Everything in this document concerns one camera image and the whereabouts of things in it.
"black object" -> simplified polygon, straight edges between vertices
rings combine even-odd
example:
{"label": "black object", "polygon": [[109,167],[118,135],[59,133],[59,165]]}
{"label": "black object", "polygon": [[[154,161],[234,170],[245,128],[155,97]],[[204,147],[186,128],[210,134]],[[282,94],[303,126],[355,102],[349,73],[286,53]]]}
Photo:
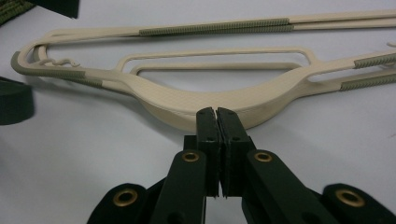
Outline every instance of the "black object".
{"label": "black object", "polygon": [[386,207],[354,187],[336,184],[320,195],[308,189],[274,153],[258,150],[237,115],[219,108],[197,113],[168,176],[145,190],[124,184],[94,209],[89,224],[205,223],[205,197],[242,197],[248,224],[396,224]]}
{"label": "black object", "polygon": [[0,77],[0,125],[19,123],[35,113],[32,88]]}
{"label": "black object", "polygon": [[48,10],[62,14],[66,17],[77,18],[79,0],[27,0],[33,4],[44,7]]}

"green mat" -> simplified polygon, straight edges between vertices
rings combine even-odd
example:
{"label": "green mat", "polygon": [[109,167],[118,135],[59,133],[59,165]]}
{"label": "green mat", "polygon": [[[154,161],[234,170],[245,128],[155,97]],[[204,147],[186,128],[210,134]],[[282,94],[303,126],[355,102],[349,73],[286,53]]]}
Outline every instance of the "green mat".
{"label": "green mat", "polygon": [[34,6],[23,0],[0,0],[0,26]]}

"beige object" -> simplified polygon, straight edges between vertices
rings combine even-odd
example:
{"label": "beige object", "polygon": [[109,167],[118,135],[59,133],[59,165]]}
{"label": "beige object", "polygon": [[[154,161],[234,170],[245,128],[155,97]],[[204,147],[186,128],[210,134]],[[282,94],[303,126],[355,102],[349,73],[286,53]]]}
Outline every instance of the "beige object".
{"label": "beige object", "polygon": [[[354,22],[362,25],[360,20],[371,19],[387,20],[395,17],[395,10],[387,10],[378,15],[374,13],[344,13],[318,16],[326,24],[337,24],[345,21],[349,25]],[[289,21],[299,21],[306,25],[314,25],[313,17],[300,16],[290,17]],[[244,21],[225,22],[226,29],[240,29]],[[224,27],[224,22],[198,25],[175,26],[182,29],[196,27],[207,31],[210,27]],[[329,91],[344,91],[366,86],[396,82],[396,69],[387,68],[380,72],[356,75],[353,77],[339,77],[325,81],[313,82],[309,78],[314,75],[331,76],[331,72],[347,69],[359,69],[380,64],[396,63],[396,49],[360,55],[351,58],[343,58],[329,62],[320,61],[309,49],[301,47],[279,48],[254,48],[254,49],[211,49],[165,53],[134,54],[122,58],[112,70],[100,70],[85,68],[70,59],[53,60],[47,57],[47,46],[63,42],[79,40],[109,38],[116,36],[140,35],[142,30],[150,30],[157,33],[159,30],[166,32],[175,31],[175,27],[133,27],[133,28],[94,28],[94,29],[64,29],[46,34],[14,54],[11,64],[19,73],[29,76],[58,77],[72,80],[78,83],[103,88],[106,90],[127,93],[138,99],[142,105],[155,117],[179,129],[195,131],[195,113],[205,107],[225,107],[235,111],[245,128],[258,125],[283,109],[292,100],[312,94]],[[35,62],[28,63],[28,54],[35,50]],[[300,66],[296,63],[147,63],[140,64],[130,73],[124,73],[126,63],[132,60],[158,59],[171,57],[197,57],[205,55],[229,55],[229,54],[260,54],[260,53],[300,53],[309,61],[308,66]],[[196,92],[182,91],[153,83],[138,75],[144,69],[289,69],[288,72],[261,84],[234,91],[221,92]]]}

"brass ring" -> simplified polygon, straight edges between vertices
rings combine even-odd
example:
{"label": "brass ring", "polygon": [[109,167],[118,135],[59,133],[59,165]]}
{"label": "brass ring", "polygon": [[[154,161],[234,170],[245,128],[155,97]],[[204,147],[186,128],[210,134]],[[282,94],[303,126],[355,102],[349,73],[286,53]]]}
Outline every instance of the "brass ring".
{"label": "brass ring", "polygon": [[272,160],[272,156],[266,152],[258,152],[254,154],[254,158],[258,161],[265,161],[265,162]]}
{"label": "brass ring", "polygon": [[349,189],[339,189],[335,192],[335,196],[337,196],[341,202],[352,207],[362,207],[365,205],[364,199],[359,194]]}
{"label": "brass ring", "polygon": [[182,156],[184,161],[198,161],[199,155],[194,152],[186,152]]}
{"label": "brass ring", "polygon": [[113,197],[113,203],[118,207],[125,207],[134,203],[137,199],[137,192],[134,189],[123,189]]}

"white surface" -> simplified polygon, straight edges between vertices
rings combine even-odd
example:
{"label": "white surface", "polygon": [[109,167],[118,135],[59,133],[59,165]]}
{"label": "white surface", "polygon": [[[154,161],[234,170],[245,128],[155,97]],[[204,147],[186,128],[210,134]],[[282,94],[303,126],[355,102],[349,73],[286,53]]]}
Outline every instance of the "white surface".
{"label": "white surface", "polygon": [[[14,72],[9,65],[12,54],[44,33],[59,28],[389,8],[396,8],[394,0],[81,0],[78,20],[36,7],[10,21],[0,27],[0,73],[34,86],[36,113],[23,123],[0,127],[0,223],[86,223],[113,187],[131,182],[148,188],[166,176],[174,155],[182,149],[183,135],[191,134],[156,120],[131,97]],[[389,41],[396,41],[396,29],[122,39],[55,47],[53,55],[111,68],[122,56],[137,52],[299,45],[311,48],[321,60],[332,60],[384,50]],[[143,76],[195,91],[229,90],[264,80],[258,71]],[[309,188],[321,192],[326,185],[346,183],[368,192],[395,213],[395,95],[392,84],[306,97],[247,133],[258,148],[275,152]],[[208,199],[206,223],[246,223],[240,200]]]}

